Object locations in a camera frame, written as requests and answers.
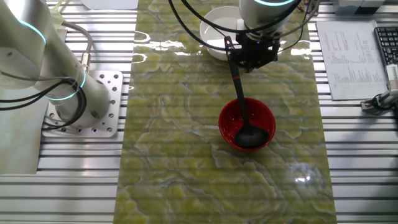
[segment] metal rail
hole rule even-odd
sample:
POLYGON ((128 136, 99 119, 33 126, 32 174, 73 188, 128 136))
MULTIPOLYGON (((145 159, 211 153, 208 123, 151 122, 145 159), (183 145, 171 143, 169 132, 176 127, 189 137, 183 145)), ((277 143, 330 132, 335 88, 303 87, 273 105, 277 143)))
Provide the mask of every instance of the metal rail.
MULTIPOLYGON (((47 1, 50 7, 56 0, 47 1)), ((372 17, 382 26, 398 24, 393 1, 372 17)), ((93 36, 92 70, 124 75, 118 135, 95 141, 42 139, 36 175, 0 176, 0 223, 112 223, 131 72, 136 11, 91 11, 70 1, 65 19, 93 36)), ((324 2, 309 24, 326 147, 338 223, 398 222, 398 129, 392 113, 373 117, 359 101, 332 101, 315 21, 343 20, 324 2)), ((67 44, 79 57, 83 35, 71 30, 67 44)))

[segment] black keyboard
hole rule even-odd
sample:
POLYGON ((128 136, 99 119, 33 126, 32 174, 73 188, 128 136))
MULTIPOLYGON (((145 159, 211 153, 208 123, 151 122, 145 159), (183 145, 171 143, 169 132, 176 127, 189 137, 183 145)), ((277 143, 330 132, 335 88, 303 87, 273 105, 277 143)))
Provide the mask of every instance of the black keyboard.
POLYGON ((377 27, 374 30, 384 66, 396 63, 398 54, 398 27, 377 27))

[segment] metal mounting plate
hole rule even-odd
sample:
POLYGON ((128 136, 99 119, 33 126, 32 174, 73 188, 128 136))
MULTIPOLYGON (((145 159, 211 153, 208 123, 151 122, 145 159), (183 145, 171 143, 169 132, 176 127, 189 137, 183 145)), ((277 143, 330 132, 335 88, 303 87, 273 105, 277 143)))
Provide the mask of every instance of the metal mounting plate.
MULTIPOLYGON (((111 104, 107 114, 101 118, 93 127, 85 129, 76 129, 66 127, 52 131, 42 131, 42 134, 48 138, 110 138, 118 131, 119 109, 121 102, 121 92, 123 85, 123 74, 115 71, 90 71, 90 75, 101 82, 108 88, 111 95, 111 104)), ((53 119, 60 119, 55 111, 54 105, 49 103, 45 113, 53 119)), ((60 125, 55 121, 44 118, 45 122, 60 125)))

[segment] blue light ring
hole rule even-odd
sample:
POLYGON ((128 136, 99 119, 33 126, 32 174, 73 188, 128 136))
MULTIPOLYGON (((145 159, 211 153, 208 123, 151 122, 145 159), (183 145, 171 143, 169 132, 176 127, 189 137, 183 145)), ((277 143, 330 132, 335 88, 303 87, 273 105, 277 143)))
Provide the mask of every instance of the blue light ring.
MULTIPOLYGON (((84 86, 85 83, 86 83, 86 70, 83 69, 83 71, 84 71, 85 76, 83 77, 83 81, 82 81, 82 83, 81 83, 81 85, 80 85, 80 88, 83 88, 83 86, 84 86)), ((53 99, 53 98, 49 98, 49 97, 47 97, 47 99, 49 99, 49 100, 54 100, 54 101, 67 100, 67 99, 72 98, 75 94, 76 94, 76 93, 72 93, 70 96, 64 97, 64 98, 62 98, 62 99, 53 99)))
POLYGON ((284 2, 267 2, 263 0, 254 0, 254 1, 265 6, 284 6, 286 4, 293 2, 294 0, 286 0, 284 2))
POLYGON ((41 36, 41 38, 43 39, 43 41, 44 41, 44 45, 47 45, 47 41, 45 40, 44 35, 43 35, 36 27, 34 27, 34 26, 30 25, 29 23, 23 21, 22 19, 18 19, 18 21, 19 21, 22 25, 24 25, 24 26, 26 26, 26 27, 28 27, 28 28, 31 28, 34 32, 36 32, 37 34, 39 34, 39 35, 41 36))

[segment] paper sheet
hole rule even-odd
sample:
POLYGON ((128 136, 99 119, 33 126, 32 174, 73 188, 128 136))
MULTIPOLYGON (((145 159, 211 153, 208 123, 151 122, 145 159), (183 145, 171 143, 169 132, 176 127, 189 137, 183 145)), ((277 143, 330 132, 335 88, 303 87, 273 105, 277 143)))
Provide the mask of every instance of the paper sheet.
MULTIPOLYGON (((36 94, 37 90, 2 90, 0 99, 10 100, 36 94)), ((0 111, 0 174, 35 174, 45 110, 44 98, 13 111, 0 111)), ((0 107, 16 104, 0 103, 0 107)))
POLYGON ((317 22, 333 100, 373 98, 387 90, 375 27, 375 21, 317 22))

